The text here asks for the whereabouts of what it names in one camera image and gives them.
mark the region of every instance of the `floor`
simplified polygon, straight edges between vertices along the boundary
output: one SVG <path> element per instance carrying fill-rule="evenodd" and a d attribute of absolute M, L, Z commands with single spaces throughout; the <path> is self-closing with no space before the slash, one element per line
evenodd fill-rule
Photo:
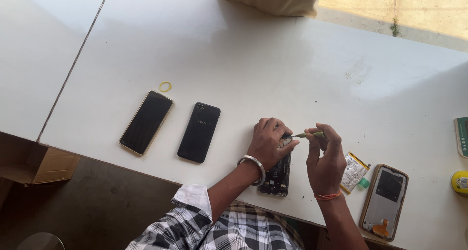
<path fill-rule="evenodd" d="M 81 158 L 73 178 L 25 187 L 15 183 L 0 211 L 0 250 L 49 232 L 67 250 L 124 249 L 173 208 L 178 185 Z M 299 222 L 304 245 L 316 249 L 319 227 Z M 390 247 L 368 242 L 371 250 Z"/>
<path fill-rule="evenodd" d="M 320 0 L 317 20 L 468 52 L 467 0 Z"/>

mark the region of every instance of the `black smartphone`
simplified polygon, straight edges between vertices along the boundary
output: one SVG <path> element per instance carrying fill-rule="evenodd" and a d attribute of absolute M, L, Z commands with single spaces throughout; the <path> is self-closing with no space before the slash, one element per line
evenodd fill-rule
<path fill-rule="evenodd" d="M 184 159 L 203 163 L 220 114 L 221 109 L 217 107 L 200 102 L 196 103 L 177 155 Z"/>
<path fill-rule="evenodd" d="M 173 105 L 172 99 L 150 90 L 120 138 L 120 145 L 144 155 Z"/>
<path fill-rule="evenodd" d="M 393 241 L 407 185 L 408 175 L 378 164 L 362 210 L 361 228 L 384 240 Z"/>
<path fill-rule="evenodd" d="M 293 139 L 292 136 L 284 135 L 278 143 L 278 148 L 288 144 Z M 286 197 L 289 188 L 289 169 L 291 166 L 291 153 L 288 153 L 275 166 L 266 172 L 265 182 L 258 187 L 258 191 L 263 194 Z"/>

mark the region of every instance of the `grass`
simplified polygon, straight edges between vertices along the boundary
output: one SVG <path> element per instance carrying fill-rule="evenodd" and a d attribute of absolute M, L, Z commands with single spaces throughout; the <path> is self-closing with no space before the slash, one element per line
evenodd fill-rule
<path fill-rule="evenodd" d="M 398 19 L 396 17 L 393 17 L 393 24 L 390 25 L 389 30 L 392 31 L 393 37 L 398 37 L 398 35 L 401 36 L 401 28 L 398 26 Z"/>

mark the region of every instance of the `green screwdriver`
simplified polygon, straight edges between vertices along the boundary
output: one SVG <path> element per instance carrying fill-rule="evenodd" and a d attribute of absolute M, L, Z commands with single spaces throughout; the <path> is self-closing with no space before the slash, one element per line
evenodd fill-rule
<path fill-rule="evenodd" d="M 307 133 L 300 133 L 300 134 L 297 134 L 293 137 L 298 137 L 298 138 L 305 138 L 306 137 L 306 134 Z M 327 137 L 325 136 L 325 133 L 323 133 L 322 131 L 319 131 L 319 132 L 316 132 L 316 133 L 312 133 L 312 135 L 318 137 L 318 138 L 321 138 L 321 139 L 327 139 Z"/>

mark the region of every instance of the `plaid shirt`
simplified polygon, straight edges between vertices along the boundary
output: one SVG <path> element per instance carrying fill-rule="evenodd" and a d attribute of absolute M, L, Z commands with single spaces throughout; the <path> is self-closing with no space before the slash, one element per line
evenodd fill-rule
<path fill-rule="evenodd" d="M 175 208 L 151 224 L 127 250 L 302 250 L 299 234 L 286 220 L 232 203 L 212 226 L 206 187 L 184 185 L 172 198 Z"/>

